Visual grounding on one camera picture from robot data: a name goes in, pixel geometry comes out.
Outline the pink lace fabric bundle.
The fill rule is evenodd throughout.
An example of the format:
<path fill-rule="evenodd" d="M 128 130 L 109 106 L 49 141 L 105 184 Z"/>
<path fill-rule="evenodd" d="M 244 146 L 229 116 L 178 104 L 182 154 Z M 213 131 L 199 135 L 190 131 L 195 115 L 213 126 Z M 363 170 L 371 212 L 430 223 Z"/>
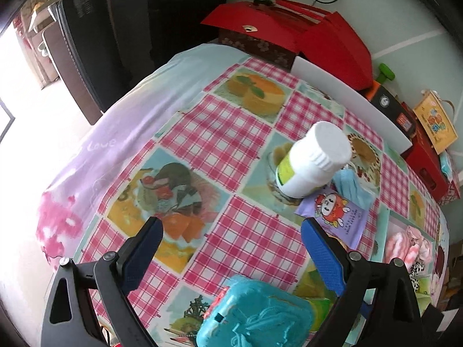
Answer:
<path fill-rule="evenodd" d="M 405 258 L 406 264 L 412 265 L 417 259 L 424 264 L 431 262 L 431 242 L 423 237 L 420 230 L 412 226 L 407 227 L 406 234 L 410 241 L 410 247 Z"/>

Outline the white pill bottle green label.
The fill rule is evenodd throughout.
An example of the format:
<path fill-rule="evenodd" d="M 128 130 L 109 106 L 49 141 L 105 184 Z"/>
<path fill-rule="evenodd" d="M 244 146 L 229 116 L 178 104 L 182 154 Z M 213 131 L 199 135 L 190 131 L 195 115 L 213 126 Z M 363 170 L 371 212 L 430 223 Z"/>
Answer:
<path fill-rule="evenodd" d="M 351 159 L 344 132 L 333 123 L 318 121 L 278 163 L 275 181 L 281 193 L 302 199 L 328 184 Z"/>

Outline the red patterned gift box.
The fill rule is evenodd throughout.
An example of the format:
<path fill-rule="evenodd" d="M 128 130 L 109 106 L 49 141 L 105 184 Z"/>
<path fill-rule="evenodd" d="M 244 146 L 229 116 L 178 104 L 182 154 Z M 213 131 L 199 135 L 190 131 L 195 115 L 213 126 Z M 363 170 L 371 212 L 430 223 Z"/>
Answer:
<path fill-rule="evenodd" d="M 440 199 L 440 205 L 449 204 L 461 198 L 461 191 L 458 182 L 451 180 L 446 194 Z"/>

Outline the leopard print scrunchie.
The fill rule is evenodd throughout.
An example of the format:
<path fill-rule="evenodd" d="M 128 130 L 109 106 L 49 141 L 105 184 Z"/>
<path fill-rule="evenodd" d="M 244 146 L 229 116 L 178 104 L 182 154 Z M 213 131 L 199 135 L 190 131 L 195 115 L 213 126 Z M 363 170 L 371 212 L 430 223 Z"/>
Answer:
<path fill-rule="evenodd" d="M 410 268 L 410 281 L 415 292 L 419 290 L 418 275 L 425 270 L 425 264 L 417 260 Z"/>

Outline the blue wet wipes pack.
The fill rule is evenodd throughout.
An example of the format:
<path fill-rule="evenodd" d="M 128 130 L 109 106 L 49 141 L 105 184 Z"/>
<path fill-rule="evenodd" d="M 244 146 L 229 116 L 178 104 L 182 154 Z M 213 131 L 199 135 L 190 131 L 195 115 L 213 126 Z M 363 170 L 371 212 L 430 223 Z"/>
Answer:
<path fill-rule="evenodd" d="M 451 155 L 444 150 L 440 155 L 440 168 L 441 172 L 445 175 L 448 182 L 451 182 L 453 179 L 453 162 Z"/>

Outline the black box with QR label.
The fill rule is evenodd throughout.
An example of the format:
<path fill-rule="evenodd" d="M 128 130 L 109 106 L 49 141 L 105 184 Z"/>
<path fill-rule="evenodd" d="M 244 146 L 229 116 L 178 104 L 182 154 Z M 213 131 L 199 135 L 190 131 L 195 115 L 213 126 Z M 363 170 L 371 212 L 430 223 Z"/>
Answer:
<path fill-rule="evenodd" d="M 364 92 L 365 98 L 385 115 L 409 140 L 416 135 L 412 114 L 379 82 Z"/>

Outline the green cloth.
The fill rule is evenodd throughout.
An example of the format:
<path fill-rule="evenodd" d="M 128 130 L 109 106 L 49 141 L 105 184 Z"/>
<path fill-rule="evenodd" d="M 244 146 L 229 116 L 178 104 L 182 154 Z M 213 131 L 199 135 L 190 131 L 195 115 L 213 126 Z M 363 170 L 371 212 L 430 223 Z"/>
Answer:
<path fill-rule="evenodd" d="M 430 284 L 419 284 L 419 288 L 416 290 L 415 295 L 418 300 L 418 308 L 422 315 L 429 305 L 432 304 L 432 287 Z"/>

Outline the pink white zigzag towel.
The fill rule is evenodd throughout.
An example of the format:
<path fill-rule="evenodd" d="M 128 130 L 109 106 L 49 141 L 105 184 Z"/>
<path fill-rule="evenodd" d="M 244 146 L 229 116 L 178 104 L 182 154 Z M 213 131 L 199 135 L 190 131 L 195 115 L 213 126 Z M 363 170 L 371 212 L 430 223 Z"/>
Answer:
<path fill-rule="evenodd" d="M 414 263 L 412 265 L 407 265 L 405 262 L 409 247 L 410 241 L 406 232 L 394 233 L 386 242 L 384 263 L 389 263 L 393 259 L 400 259 L 403 261 L 407 270 L 410 271 Z"/>

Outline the colourful patterned tablecloth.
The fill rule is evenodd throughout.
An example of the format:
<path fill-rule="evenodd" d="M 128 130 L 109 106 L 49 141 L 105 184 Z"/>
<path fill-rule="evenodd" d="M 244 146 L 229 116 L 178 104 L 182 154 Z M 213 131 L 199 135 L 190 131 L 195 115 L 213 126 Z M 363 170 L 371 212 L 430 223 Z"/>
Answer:
<path fill-rule="evenodd" d="M 275 181 L 281 158 L 318 121 L 347 136 L 349 165 L 373 206 L 406 219 L 412 204 L 439 208 L 401 155 L 331 96 L 237 49 L 205 44 L 175 55 L 94 125 L 42 196 L 42 251 L 52 266 L 63 257 L 91 262 L 148 218 L 162 220 L 160 246 L 129 294 L 159 346 L 189 346 L 236 274 L 334 300 L 301 243 L 297 202 Z"/>

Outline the red gift box with window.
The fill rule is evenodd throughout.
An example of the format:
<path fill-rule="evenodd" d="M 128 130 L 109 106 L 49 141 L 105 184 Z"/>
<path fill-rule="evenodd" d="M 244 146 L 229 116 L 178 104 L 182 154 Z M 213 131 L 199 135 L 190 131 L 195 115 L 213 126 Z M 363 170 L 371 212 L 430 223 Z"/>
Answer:
<path fill-rule="evenodd" d="M 442 173 L 438 155 L 414 112 L 405 102 L 401 102 L 401 105 L 416 123 L 416 134 L 412 138 L 412 147 L 402 153 L 401 156 L 414 170 L 432 198 L 439 203 L 443 196 L 447 194 L 449 182 Z"/>

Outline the red open gift bag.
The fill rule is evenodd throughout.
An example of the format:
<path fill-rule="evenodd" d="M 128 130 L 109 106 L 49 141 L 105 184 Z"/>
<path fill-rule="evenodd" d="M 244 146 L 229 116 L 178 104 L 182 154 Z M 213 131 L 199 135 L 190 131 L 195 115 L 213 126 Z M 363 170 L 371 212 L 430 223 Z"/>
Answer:
<path fill-rule="evenodd" d="M 267 42 L 290 57 L 288 67 L 302 56 L 357 91 L 374 84 L 370 52 L 338 12 L 290 0 L 229 2 L 202 24 Z"/>

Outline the black cabinet with monitor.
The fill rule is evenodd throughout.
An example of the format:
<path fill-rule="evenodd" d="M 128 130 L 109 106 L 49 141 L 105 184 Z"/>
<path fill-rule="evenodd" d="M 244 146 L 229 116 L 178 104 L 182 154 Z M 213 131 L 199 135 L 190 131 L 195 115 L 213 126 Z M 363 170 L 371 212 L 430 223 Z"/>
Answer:
<path fill-rule="evenodd" d="M 226 0 L 26 0 L 21 32 L 39 73 L 60 78 L 90 124 L 176 54 L 213 41 Z"/>

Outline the purple baby wipes packet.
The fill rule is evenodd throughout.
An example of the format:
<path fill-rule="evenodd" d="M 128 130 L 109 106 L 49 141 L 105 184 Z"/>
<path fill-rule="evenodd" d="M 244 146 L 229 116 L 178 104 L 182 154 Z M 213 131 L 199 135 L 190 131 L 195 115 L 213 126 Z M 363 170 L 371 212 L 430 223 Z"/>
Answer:
<path fill-rule="evenodd" d="M 314 218 L 326 233 L 350 249 L 357 249 L 368 218 L 368 211 L 330 187 L 319 188 L 308 195 L 295 213 L 305 219 Z"/>

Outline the blue surgical face mask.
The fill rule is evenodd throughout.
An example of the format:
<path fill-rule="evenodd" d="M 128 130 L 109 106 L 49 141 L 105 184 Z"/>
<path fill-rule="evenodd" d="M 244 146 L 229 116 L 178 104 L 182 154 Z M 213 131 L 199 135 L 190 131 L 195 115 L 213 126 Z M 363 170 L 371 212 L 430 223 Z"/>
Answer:
<path fill-rule="evenodd" d="M 337 192 L 344 198 L 368 211 L 373 206 L 375 196 L 361 187 L 355 172 L 350 168 L 337 171 L 333 177 L 333 184 Z"/>

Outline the green dumbbell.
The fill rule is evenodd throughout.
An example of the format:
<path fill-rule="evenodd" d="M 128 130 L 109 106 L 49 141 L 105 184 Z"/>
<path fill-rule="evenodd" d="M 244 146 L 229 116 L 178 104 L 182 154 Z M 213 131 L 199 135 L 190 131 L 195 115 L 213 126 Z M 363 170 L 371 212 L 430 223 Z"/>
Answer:
<path fill-rule="evenodd" d="M 378 66 L 379 74 L 377 75 L 376 82 L 380 85 L 384 85 L 386 81 L 394 81 L 396 78 L 395 73 L 384 63 L 380 63 Z"/>

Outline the teal embossed plastic box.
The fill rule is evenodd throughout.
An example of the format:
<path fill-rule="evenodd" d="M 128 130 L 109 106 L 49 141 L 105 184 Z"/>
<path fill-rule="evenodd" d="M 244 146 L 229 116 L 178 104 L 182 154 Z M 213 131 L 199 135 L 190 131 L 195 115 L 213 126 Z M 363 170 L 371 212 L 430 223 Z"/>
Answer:
<path fill-rule="evenodd" d="M 312 305 L 263 281 L 235 275 L 203 316 L 197 346 L 303 346 Z"/>

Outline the teal shallow cardboard tray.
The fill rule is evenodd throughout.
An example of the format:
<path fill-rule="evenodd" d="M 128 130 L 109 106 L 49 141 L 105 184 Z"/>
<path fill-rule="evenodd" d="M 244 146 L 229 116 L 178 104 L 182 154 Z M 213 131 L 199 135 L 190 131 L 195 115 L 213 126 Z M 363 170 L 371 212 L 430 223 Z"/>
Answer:
<path fill-rule="evenodd" d="M 428 204 L 418 211 L 416 204 L 412 204 L 409 210 L 412 213 L 406 219 L 377 202 L 370 210 L 358 251 L 373 262 L 403 260 L 423 313 L 429 305 L 438 303 L 449 233 L 438 207 Z"/>

